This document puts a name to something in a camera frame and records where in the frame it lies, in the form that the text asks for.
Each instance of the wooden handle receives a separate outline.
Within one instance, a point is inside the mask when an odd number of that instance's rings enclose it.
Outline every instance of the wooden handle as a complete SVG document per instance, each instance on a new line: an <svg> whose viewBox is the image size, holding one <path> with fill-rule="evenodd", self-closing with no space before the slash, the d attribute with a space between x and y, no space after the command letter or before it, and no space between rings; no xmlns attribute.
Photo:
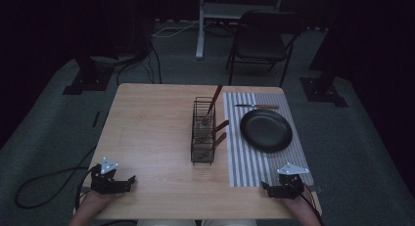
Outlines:
<svg viewBox="0 0 415 226"><path fill-rule="evenodd" d="M223 127L225 127L227 125L229 125L229 120L223 121L222 123L220 123L218 126L214 127L211 130L211 134L214 134L214 133L218 132L220 129L222 129Z"/></svg>
<svg viewBox="0 0 415 226"><path fill-rule="evenodd" d="M280 109L280 106L278 105L256 105L256 107L260 109Z"/></svg>
<svg viewBox="0 0 415 226"><path fill-rule="evenodd" d="M218 145L220 145L220 143L222 143L222 141L226 138L226 132L223 132L219 138L217 138L216 143L214 144L213 150L216 149L216 147Z"/></svg>
<svg viewBox="0 0 415 226"><path fill-rule="evenodd" d="M211 109L213 108L214 104L216 103L217 98L219 97L219 93L222 90L223 85L218 85L216 91L214 92L213 99L211 99L210 105L208 106L207 114L210 113Z"/></svg>

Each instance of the round plate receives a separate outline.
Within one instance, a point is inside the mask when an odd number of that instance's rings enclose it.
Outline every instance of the round plate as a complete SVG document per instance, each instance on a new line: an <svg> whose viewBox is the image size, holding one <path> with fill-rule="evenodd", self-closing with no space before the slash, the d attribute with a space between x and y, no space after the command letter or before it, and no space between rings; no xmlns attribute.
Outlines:
<svg viewBox="0 0 415 226"><path fill-rule="evenodd" d="M245 140L266 153L287 148L293 140L293 129L281 115L270 110L253 110L246 113L240 124Z"/></svg>

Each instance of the placemat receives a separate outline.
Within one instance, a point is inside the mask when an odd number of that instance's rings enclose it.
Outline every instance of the placemat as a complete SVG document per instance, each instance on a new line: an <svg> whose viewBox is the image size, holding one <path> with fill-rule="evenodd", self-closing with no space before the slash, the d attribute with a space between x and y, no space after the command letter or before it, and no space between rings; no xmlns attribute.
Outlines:
<svg viewBox="0 0 415 226"><path fill-rule="evenodd" d="M284 94L224 93L223 101L225 118L229 119L226 142L231 187L259 187L261 181L271 186L279 185L277 169L288 162L308 168ZM280 109L273 111L287 119L293 129L293 141L290 146L275 154L266 154L248 144L241 134L239 124L244 114L255 108L235 107L238 104L279 105ZM300 177L307 185L314 185L311 173L301 174Z"/></svg>

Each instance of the hand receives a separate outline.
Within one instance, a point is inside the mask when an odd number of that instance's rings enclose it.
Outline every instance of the hand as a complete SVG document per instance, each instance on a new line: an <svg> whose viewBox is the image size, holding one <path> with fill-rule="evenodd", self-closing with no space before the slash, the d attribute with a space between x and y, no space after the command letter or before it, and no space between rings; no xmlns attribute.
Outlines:
<svg viewBox="0 0 415 226"><path fill-rule="evenodd" d="M88 225L95 215L119 196L120 195L101 195L95 191L89 192L85 195L85 198L73 216L69 226Z"/></svg>
<svg viewBox="0 0 415 226"><path fill-rule="evenodd" d="M302 195L312 203L312 196L308 190L302 192ZM321 226L314 210L301 196L293 200L282 199L281 202L284 203L303 226Z"/></svg>

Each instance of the wire basket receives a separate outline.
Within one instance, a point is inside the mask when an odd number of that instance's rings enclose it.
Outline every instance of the wire basket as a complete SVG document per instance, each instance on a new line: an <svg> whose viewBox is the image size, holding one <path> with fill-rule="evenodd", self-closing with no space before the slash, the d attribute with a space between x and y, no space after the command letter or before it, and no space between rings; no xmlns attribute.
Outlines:
<svg viewBox="0 0 415 226"><path fill-rule="evenodd" d="M211 97L197 97L193 105L191 161L195 163L212 163L214 160L214 143L216 135L212 134L216 126L215 106L208 114Z"/></svg>

